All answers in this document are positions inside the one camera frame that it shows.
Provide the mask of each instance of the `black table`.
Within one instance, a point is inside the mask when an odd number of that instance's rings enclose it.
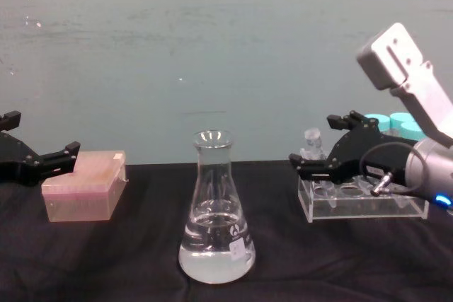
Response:
[[[111,221],[49,223],[39,188],[0,186],[0,301],[453,301],[453,217],[307,223],[286,161],[233,164],[256,247],[243,278],[178,266],[194,164],[131,165]]]

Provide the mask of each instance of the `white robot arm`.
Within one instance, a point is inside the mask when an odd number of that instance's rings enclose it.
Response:
[[[453,205],[453,104],[408,31],[400,23],[378,34],[366,44],[357,61],[378,90],[390,89],[399,97],[429,137],[414,149],[428,167],[411,153],[406,163],[406,184],[423,186],[431,202]]]

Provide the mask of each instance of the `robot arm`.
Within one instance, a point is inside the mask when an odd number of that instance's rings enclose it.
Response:
[[[399,23],[376,36],[357,60],[374,86],[390,89],[429,137],[420,142],[383,135],[377,122],[352,111],[329,116],[334,129],[349,129],[325,161],[289,156],[303,180],[342,182],[363,174],[380,178],[372,194],[389,193],[390,182],[408,190],[392,192],[420,197],[453,209],[453,104],[432,72],[432,64]]]
[[[426,136],[453,145],[453,104],[404,26],[393,24],[373,38],[357,61],[375,88],[401,99]]]
[[[2,132],[18,127],[20,121],[18,111],[0,117],[0,183],[36,185],[45,178],[73,171],[80,143],[74,141],[64,150],[40,156],[22,141]]]

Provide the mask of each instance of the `flask rim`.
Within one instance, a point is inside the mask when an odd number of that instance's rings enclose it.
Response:
[[[193,146],[198,149],[221,149],[233,144],[233,134],[227,130],[207,129],[193,135]]]

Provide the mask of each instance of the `box lid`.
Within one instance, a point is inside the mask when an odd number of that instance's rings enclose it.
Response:
[[[42,194],[107,192],[125,160],[124,151],[80,151],[74,172],[46,179]]]

